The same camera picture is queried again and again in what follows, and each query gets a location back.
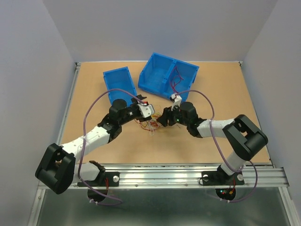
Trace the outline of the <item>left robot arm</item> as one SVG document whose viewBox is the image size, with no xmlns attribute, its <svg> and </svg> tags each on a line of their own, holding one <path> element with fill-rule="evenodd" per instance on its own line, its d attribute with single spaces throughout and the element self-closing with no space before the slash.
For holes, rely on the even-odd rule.
<svg viewBox="0 0 301 226">
<path fill-rule="evenodd" d="M 107 185 L 110 180 L 105 168 L 95 161 L 83 164 L 83 157 L 116 139 L 122 132 L 122 125 L 132 120 L 148 121 L 154 113 L 154 107 L 141 95 L 132 98 L 131 105 L 123 99 L 114 100 L 108 114 L 91 131 L 84 131 L 83 136 L 69 143 L 50 144 L 35 177 L 56 194 L 63 193 L 73 183 L 80 186 Z"/>
</svg>

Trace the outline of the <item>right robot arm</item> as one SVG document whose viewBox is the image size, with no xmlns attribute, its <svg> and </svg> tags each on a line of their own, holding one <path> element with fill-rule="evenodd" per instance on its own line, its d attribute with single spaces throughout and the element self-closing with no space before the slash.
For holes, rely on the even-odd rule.
<svg viewBox="0 0 301 226">
<path fill-rule="evenodd" d="M 157 121 L 163 127 L 181 124 L 192 136 L 212 137 L 216 144 L 217 137 L 227 139 L 233 151 L 228 158 L 221 156 L 223 163 L 216 178 L 222 184 L 231 181 L 233 174 L 240 172 L 243 165 L 268 144 L 267 136 L 246 115 L 221 121 L 202 119 L 191 102 L 164 108 Z"/>
</svg>

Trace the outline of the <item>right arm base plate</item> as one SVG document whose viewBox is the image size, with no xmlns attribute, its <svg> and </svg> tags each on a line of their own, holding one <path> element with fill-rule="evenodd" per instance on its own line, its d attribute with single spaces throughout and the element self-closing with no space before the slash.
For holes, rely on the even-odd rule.
<svg viewBox="0 0 301 226">
<path fill-rule="evenodd" d="M 240 186 L 245 184 L 242 173 L 234 173 L 229 176 L 219 171 L 202 171 L 198 183 L 202 186 Z"/>
</svg>

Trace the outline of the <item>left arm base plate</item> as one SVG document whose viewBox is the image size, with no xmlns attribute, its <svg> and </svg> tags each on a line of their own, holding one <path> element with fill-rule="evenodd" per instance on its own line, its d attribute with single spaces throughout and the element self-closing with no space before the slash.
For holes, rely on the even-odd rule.
<svg viewBox="0 0 301 226">
<path fill-rule="evenodd" d="M 120 173 L 118 171 L 104 172 L 93 181 L 86 181 L 91 187 L 118 187 Z"/>
</svg>

